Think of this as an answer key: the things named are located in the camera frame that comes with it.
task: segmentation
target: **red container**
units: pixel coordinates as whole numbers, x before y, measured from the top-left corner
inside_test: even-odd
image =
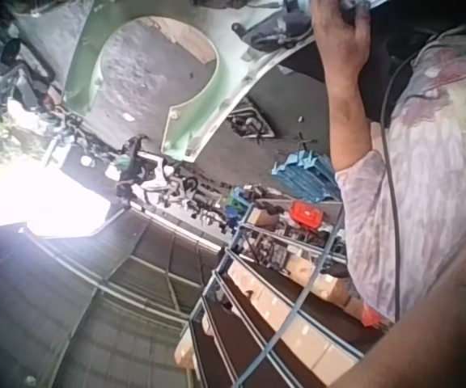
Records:
[[[290,218],[307,229],[318,230],[323,222],[323,212],[310,204],[295,200],[290,208]]]

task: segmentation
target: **bright light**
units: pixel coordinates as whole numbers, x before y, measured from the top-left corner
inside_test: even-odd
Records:
[[[0,225],[27,221],[33,234],[80,237],[98,230],[110,202],[54,167],[21,163],[0,183]]]

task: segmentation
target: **black cable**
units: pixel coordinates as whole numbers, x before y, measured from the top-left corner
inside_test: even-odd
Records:
[[[400,231],[398,222],[398,209],[396,207],[395,185],[393,184],[392,164],[389,159],[388,141],[386,138],[386,108],[388,107],[389,94],[391,93],[393,82],[399,72],[410,63],[419,53],[416,51],[403,61],[395,70],[389,80],[386,93],[380,108],[380,132],[383,143],[384,163],[386,164],[386,174],[388,175],[389,194],[392,200],[393,226],[395,228],[395,323],[400,319]]]

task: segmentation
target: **engine part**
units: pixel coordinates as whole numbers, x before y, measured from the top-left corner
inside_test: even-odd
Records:
[[[312,34],[310,15],[297,8],[279,11],[257,25],[246,29],[233,23],[233,32],[256,50],[272,53],[278,49],[292,49]]]
[[[233,132],[241,137],[255,138],[257,143],[263,138],[275,138],[275,133],[256,105],[244,99],[226,118]]]

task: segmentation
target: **blue metal frame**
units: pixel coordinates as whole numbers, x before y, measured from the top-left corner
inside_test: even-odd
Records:
[[[326,243],[326,246],[324,249],[314,247],[310,244],[306,244],[303,242],[296,242],[290,238],[285,238],[276,234],[273,234],[267,230],[264,230],[262,228],[258,228],[256,226],[252,226],[249,224],[246,224],[245,222],[249,218],[253,205],[250,205],[248,208],[248,211],[244,215],[244,219],[242,220],[242,223],[240,224],[241,227],[238,228],[238,230],[235,232],[235,235],[231,239],[231,242],[229,244],[229,248],[226,249],[226,252],[224,256],[222,257],[220,263],[218,264],[216,270],[212,272],[212,277],[208,281],[208,284],[203,290],[202,297],[199,299],[197,302],[196,306],[194,307],[192,313],[190,314],[190,319],[193,320],[199,313],[199,311],[202,308],[206,307],[204,306],[205,301],[203,297],[207,295],[207,293],[216,285],[219,285],[223,292],[227,295],[227,297],[230,299],[231,303],[233,306],[240,312],[241,318],[243,321],[247,324],[248,330],[251,332],[253,338],[255,341],[261,346],[261,353],[256,357],[255,360],[246,368],[246,370],[242,373],[242,375],[235,381],[233,387],[241,387],[246,380],[249,378],[249,376],[256,370],[256,368],[260,365],[260,363],[268,357],[269,361],[271,364],[274,366],[274,368],[282,375],[282,377],[291,385],[291,386],[297,386],[300,387],[299,382],[296,380],[294,375],[288,370],[288,368],[282,363],[282,361],[279,359],[279,357],[275,354],[273,351],[274,345],[281,339],[282,335],[286,332],[287,328],[290,326],[294,318],[298,315],[301,318],[305,319],[307,323],[309,323],[312,327],[317,329],[319,332],[321,332],[323,335],[325,335],[329,340],[334,342],[336,345],[338,345],[340,348],[342,348],[344,351],[349,353],[351,356],[361,359],[362,354],[359,350],[355,349],[351,345],[347,344],[343,339],[339,338],[337,335],[332,333],[330,330],[328,330],[326,327],[318,323],[314,318],[312,318],[310,315],[305,313],[304,311],[301,310],[301,307],[309,294],[311,287],[313,286],[317,276],[320,274],[321,268],[324,266],[325,261],[327,260],[328,257],[330,259],[334,259],[338,262],[341,263],[346,263],[346,258],[336,255],[330,252],[332,249],[335,237],[337,236],[337,233],[339,229],[341,228],[342,225],[342,220],[344,217],[344,208],[341,208],[341,211],[339,212],[339,215],[337,217],[337,221],[335,226],[333,227],[333,231],[330,234],[330,237],[328,238],[328,241]],[[269,235],[271,237],[275,237],[276,239],[290,244],[290,245],[295,245],[298,247],[301,247],[302,249],[305,249],[307,251],[310,251],[312,253],[317,253],[320,256],[318,257],[316,261],[316,265],[314,268],[314,271],[311,274],[310,279],[308,280],[307,284],[303,288],[303,291],[300,293],[298,296],[298,299],[296,302],[292,302],[289,299],[287,299],[279,290],[275,289],[271,284],[269,284],[258,272],[254,271],[250,266],[248,266],[237,254],[235,254],[233,251],[231,251],[232,247],[235,247],[237,244],[239,244],[244,238],[242,229],[250,229],[254,230],[266,235]],[[267,286],[271,291],[273,291],[280,299],[282,299],[288,306],[292,306],[290,313],[286,316],[285,321],[281,325],[281,327],[277,330],[277,332],[274,334],[273,338],[271,338],[269,341],[265,341],[263,337],[261,337],[260,333],[258,330],[252,326],[252,324],[249,322],[247,319],[247,316],[245,313],[241,310],[238,302],[233,298],[232,294],[230,293],[229,289],[227,289],[226,285],[224,284],[222,278],[220,277],[219,273],[227,266],[231,260],[234,260],[238,262],[240,265],[242,265],[244,268],[246,268],[248,271],[250,271],[251,274],[253,274],[259,281],[261,281],[265,286]]]
[[[254,205],[253,204],[249,205],[248,210],[244,214],[242,222],[246,222],[249,219],[249,216],[251,215],[251,212],[253,209],[254,209]],[[240,239],[242,238],[241,233],[242,232],[240,231],[240,228],[237,228],[235,234],[233,235],[233,238],[230,241],[230,245],[229,245],[230,248],[234,247],[236,244],[239,243]],[[222,269],[224,269],[224,267],[227,265],[227,262],[230,260],[231,260],[231,257],[227,253],[224,254],[222,259],[220,260],[220,263],[218,263],[217,271],[220,272]],[[210,280],[208,280],[208,284],[205,286],[204,290],[202,291],[202,295],[207,295],[207,293],[210,291],[210,289],[212,288],[214,284],[215,284],[215,279],[212,276]],[[197,314],[199,314],[199,312],[201,311],[201,308],[202,308],[202,300],[199,298],[199,300],[193,307],[192,312],[190,313],[189,320],[194,320]],[[180,333],[181,336],[183,336],[184,332],[188,328],[188,325],[189,325],[188,322],[184,325],[183,330]]]
[[[242,319],[242,321],[246,325],[247,329],[251,333],[251,336],[258,343],[261,350],[264,350],[267,346],[267,341],[264,339],[264,337],[262,337],[260,332],[249,320],[248,316],[246,315],[242,307],[240,307],[240,304],[236,301],[235,297],[228,289],[227,285],[224,283],[224,280],[220,277],[220,275],[216,271],[214,271],[213,276],[215,276],[218,284],[220,285],[222,291],[226,294],[227,298],[230,300],[231,304],[240,312],[240,319]],[[297,388],[303,388],[303,386],[299,383],[294,374],[292,374],[292,372],[289,371],[289,369],[286,367],[283,361],[280,360],[280,357],[278,357],[272,349],[268,352],[267,357],[273,365],[273,367],[280,373],[280,375],[287,381],[287,383]]]
[[[286,332],[287,328],[290,326],[290,324],[294,320],[294,317],[298,314],[298,311],[301,309],[303,302],[305,302],[305,298],[307,297],[312,286],[314,285],[314,282],[316,281],[317,276],[320,274],[320,270],[323,267],[325,260],[327,259],[328,253],[332,249],[333,242],[337,236],[337,232],[339,232],[339,229],[341,228],[341,222],[342,222],[344,214],[345,214],[344,208],[341,208],[341,211],[336,221],[336,225],[333,227],[333,231],[330,234],[330,237],[328,238],[328,241],[326,243],[326,246],[323,252],[321,253],[321,256],[319,257],[318,263],[316,264],[316,267],[314,268],[314,271],[312,272],[311,277],[307,282],[307,285],[305,285],[305,287],[303,288],[303,291],[299,294],[299,297],[296,300],[296,303],[290,310],[290,313],[286,316],[285,321],[283,321],[283,324],[280,326],[278,331],[274,334],[273,338],[265,345],[264,350],[262,350],[262,352],[258,355],[258,357],[255,360],[253,360],[253,362],[248,366],[248,368],[244,371],[244,373],[242,373],[239,379],[235,382],[235,385],[234,385],[235,388],[241,387],[242,384],[251,375],[251,373],[253,373],[253,371],[258,367],[258,365],[264,360],[264,358],[266,358],[267,355],[273,350],[274,345],[280,340],[282,335]]]

